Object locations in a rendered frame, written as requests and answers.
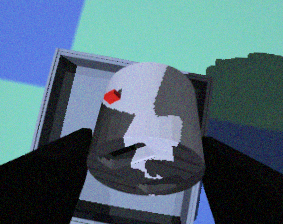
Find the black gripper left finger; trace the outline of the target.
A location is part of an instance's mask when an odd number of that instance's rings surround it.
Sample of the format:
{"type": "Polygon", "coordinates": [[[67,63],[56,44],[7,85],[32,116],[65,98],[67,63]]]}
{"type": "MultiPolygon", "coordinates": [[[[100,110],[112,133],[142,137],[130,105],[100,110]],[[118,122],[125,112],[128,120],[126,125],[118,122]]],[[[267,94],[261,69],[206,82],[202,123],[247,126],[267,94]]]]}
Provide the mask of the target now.
{"type": "Polygon", "coordinates": [[[0,165],[0,224],[69,224],[88,167],[92,128],[0,165]]]}

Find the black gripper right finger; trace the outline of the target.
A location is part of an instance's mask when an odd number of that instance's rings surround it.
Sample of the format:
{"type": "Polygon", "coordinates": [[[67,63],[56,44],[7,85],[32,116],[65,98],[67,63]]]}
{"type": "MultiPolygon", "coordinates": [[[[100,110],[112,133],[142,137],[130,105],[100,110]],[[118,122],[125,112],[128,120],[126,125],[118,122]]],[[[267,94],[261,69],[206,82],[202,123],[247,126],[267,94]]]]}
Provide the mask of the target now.
{"type": "Polygon", "coordinates": [[[213,137],[202,137],[202,145],[214,224],[283,224],[282,173],[213,137]]]}

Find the grey cylinder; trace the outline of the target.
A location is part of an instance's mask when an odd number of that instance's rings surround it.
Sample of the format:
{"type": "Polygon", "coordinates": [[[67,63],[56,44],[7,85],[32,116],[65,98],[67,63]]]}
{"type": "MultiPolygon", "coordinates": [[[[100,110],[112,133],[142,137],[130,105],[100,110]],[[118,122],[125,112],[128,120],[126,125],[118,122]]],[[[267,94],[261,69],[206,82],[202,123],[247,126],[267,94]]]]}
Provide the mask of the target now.
{"type": "Polygon", "coordinates": [[[160,63],[120,69],[106,85],[86,159],[101,184],[134,196],[185,192],[205,173],[192,81],[160,63]]]}

